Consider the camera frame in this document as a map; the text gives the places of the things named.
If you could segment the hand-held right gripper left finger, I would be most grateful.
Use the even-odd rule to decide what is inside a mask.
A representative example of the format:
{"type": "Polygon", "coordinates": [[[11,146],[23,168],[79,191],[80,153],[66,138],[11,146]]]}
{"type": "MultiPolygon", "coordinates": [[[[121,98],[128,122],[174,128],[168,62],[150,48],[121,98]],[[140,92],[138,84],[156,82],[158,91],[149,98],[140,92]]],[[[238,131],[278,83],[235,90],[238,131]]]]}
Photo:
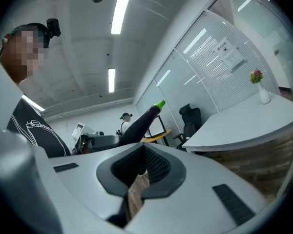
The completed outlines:
{"type": "Polygon", "coordinates": [[[120,228],[107,219],[119,212],[123,199],[106,192],[96,170],[106,159],[136,150],[142,144],[129,144],[98,153],[49,159],[34,146],[33,155],[47,198],[56,211],[59,234],[143,234],[143,224],[120,228]]]}

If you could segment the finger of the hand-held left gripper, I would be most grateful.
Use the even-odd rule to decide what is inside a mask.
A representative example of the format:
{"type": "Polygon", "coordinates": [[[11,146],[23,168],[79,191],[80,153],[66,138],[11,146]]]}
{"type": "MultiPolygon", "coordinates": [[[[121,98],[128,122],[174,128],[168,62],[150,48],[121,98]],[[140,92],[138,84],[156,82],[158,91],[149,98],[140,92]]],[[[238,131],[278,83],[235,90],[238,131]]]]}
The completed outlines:
{"type": "Polygon", "coordinates": [[[90,139],[92,149],[111,149],[117,147],[120,142],[118,135],[92,136],[90,139]]]}

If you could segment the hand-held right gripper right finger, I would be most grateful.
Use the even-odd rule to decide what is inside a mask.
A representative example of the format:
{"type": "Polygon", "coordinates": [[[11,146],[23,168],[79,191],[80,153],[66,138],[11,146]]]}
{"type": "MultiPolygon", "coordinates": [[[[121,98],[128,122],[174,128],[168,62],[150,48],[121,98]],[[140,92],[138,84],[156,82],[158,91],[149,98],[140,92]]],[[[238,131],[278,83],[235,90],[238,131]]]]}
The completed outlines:
{"type": "Polygon", "coordinates": [[[148,144],[183,162],[186,178],[169,197],[146,199],[126,225],[131,234],[222,234],[237,227],[213,187],[228,185],[255,213],[267,205],[264,196],[220,163],[164,145],[148,144]]]}

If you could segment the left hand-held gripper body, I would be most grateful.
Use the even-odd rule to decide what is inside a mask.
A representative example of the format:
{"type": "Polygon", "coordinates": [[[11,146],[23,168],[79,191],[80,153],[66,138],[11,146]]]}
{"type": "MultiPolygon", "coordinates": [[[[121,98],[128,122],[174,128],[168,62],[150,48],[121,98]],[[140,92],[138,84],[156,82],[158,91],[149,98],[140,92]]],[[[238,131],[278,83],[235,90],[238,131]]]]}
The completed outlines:
{"type": "Polygon", "coordinates": [[[74,140],[74,149],[73,149],[74,154],[76,155],[82,154],[83,142],[81,140],[81,136],[93,134],[93,133],[94,133],[94,129],[90,128],[86,124],[83,124],[80,122],[77,124],[77,126],[75,127],[72,133],[72,139],[74,140]]]}

